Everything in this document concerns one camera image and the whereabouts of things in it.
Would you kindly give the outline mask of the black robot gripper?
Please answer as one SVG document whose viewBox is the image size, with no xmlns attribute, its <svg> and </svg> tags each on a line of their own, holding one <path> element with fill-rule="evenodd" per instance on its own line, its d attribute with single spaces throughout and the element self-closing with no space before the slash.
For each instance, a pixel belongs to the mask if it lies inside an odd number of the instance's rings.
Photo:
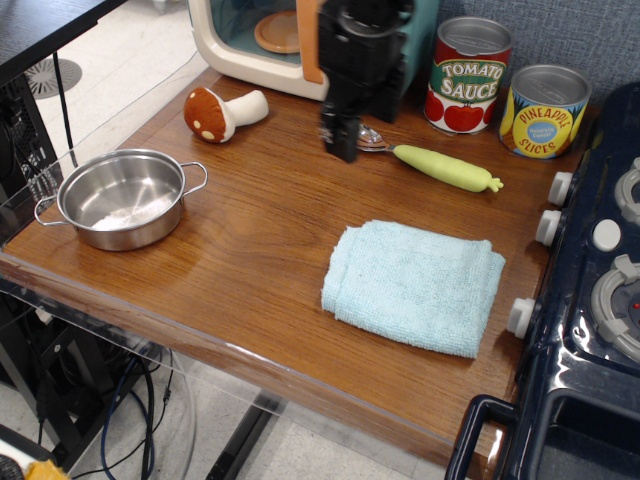
<svg viewBox="0 0 640 480">
<path fill-rule="evenodd" d="M 412 1 L 327 1 L 320 8 L 319 65 L 329 80 L 320 136 L 329 154 L 356 159 L 360 116 L 396 120 L 407 71 L 402 28 L 413 13 Z"/>
</svg>

